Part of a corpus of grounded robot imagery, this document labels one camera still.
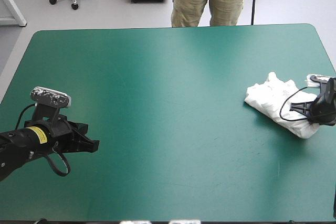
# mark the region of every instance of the wire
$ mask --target wire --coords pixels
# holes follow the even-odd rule
[[[21,118],[23,116],[23,113],[25,113],[26,110],[28,110],[30,107],[33,107],[35,106],[35,104],[31,104],[31,105],[28,105],[27,107],[25,107],[22,111],[21,111],[21,114],[19,116],[19,119],[17,120],[17,123],[16,123],[16,126],[15,126],[15,130],[17,130],[17,128],[19,127],[19,124],[20,124],[20,121],[21,121]]]
[[[293,120],[283,118],[282,115],[281,115],[281,112],[282,112],[282,109],[283,109],[283,107],[285,106],[286,102],[287,102],[289,99],[291,99],[294,95],[296,95],[297,93],[299,93],[300,91],[302,91],[302,90],[304,90],[304,89],[306,89],[306,88],[308,88],[308,87],[304,87],[304,88],[302,88],[302,89],[299,89],[298,91],[296,91],[294,94],[292,94],[289,98],[287,98],[287,99],[285,100],[285,102],[284,102],[283,105],[281,106],[280,113],[279,113],[279,116],[280,116],[281,119],[283,119],[283,120],[285,120],[285,121],[288,121],[288,122],[297,122],[297,121],[303,121],[303,120],[308,120],[308,119],[313,119],[313,118],[319,118],[319,117],[321,117],[321,116],[325,116],[325,115],[334,115],[334,114],[336,114],[336,112],[331,112],[331,113],[327,113],[327,114],[314,115],[314,116],[310,116],[310,117],[307,117],[307,116],[306,116],[305,118],[293,119]]]

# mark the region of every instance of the white cloth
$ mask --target white cloth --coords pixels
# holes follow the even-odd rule
[[[298,137],[310,138],[319,129],[318,123],[312,124],[307,120],[288,122],[281,119],[279,115],[284,101],[297,91],[298,88],[292,80],[283,82],[277,78],[274,72],[271,72],[264,84],[255,84],[247,89],[245,102]],[[315,98],[315,94],[298,92],[286,102],[282,109],[282,117],[290,120],[304,118],[304,115],[296,111],[289,111],[290,104],[292,102],[309,102]]]

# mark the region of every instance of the chair wheel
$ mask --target chair wheel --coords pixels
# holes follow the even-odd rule
[[[77,4],[72,4],[71,7],[72,7],[72,9],[74,9],[74,10],[77,10],[77,9],[78,9],[78,5],[77,5]]]
[[[57,0],[49,0],[49,3],[51,3],[52,5],[55,5],[57,2]]]

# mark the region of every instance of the person's leg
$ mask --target person's leg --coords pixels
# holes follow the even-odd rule
[[[235,26],[244,0],[209,0],[211,26]]]
[[[198,26],[207,0],[173,0],[172,27]]]

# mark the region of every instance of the table surface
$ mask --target table surface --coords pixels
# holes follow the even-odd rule
[[[45,159],[14,171],[0,219],[333,220],[335,128],[301,140],[244,103],[271,71],[299,87],[335,75],[307,24],[36,33],[0,132],[43,86],[71,95],[61,112],[101,142],[67,154],[67,177]]]

